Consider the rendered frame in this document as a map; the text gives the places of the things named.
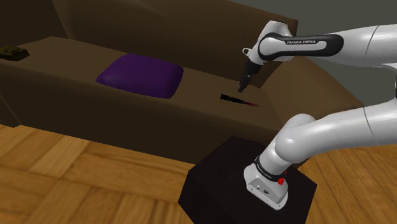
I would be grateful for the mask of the black and red pen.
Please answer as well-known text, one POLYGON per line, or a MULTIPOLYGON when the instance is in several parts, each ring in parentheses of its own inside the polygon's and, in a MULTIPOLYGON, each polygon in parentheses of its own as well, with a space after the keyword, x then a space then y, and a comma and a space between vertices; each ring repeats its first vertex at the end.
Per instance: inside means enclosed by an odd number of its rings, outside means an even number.
POLYGON ((221 100, 230 101, 230 102, 236 102, 236 103, 239 103, 239 104, 245 104, 245 105, 248 105, 248 106, 260 107, 259 104, 255 104, 255 103, 252 103, 252 102, 246 102, 246 101, 243 101, 241 99, 238 99, 238 98, 235 98, 235 97, 231 97, 231 96, 228 96, 228 95, 225 95, 225 94, 221 94, 220 99, 221 100))

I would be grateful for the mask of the purple cushion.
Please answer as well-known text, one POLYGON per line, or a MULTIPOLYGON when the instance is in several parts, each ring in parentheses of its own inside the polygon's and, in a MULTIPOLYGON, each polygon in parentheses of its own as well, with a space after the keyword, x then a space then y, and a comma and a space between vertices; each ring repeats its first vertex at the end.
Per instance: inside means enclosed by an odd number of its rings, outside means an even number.
POLYGON ((150 97, 170 99, 183 77, 183 67, 165 60, 125 54, 111 63, 96 82, 150 97))

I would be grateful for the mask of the black robot stand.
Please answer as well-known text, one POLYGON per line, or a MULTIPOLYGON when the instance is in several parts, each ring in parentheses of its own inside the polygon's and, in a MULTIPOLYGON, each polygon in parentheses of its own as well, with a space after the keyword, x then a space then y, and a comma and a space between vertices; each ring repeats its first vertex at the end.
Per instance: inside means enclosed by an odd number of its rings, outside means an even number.
POLYGON ((178 203, 194 224, 305 224, 317 185, 289 167, 288 200, 276 211, 248 192, 244 169, 265 145, 230 137, 188 171, 178 203))

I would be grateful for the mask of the brown sofa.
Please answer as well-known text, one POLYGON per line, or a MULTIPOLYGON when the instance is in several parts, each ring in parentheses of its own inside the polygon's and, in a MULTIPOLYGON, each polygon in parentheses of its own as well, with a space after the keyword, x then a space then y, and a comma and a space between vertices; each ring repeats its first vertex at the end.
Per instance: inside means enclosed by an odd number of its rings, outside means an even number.
POLYGON ((242 49, 269 20, 296 32, 296 20, 229 0, 0 0, 0 46, 30 53, 0 59, 0 123, 196 164, 232 136, 269 143, 294 115, 361 106, 304 57, 264 65, 238 92, 242 49), (158 99, 97 83, 126 53, 182 66, 176 93, 158 99))

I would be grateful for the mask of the dark green toy tank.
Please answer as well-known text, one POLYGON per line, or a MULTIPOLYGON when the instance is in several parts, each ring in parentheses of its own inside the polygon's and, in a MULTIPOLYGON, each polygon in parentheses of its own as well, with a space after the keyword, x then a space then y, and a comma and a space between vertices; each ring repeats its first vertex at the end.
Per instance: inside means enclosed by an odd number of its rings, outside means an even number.
POLYGON ((26 49, 17 46, 6 45, 0 47, 0 59, 20 61, 29 55, 30 53, 26 49))

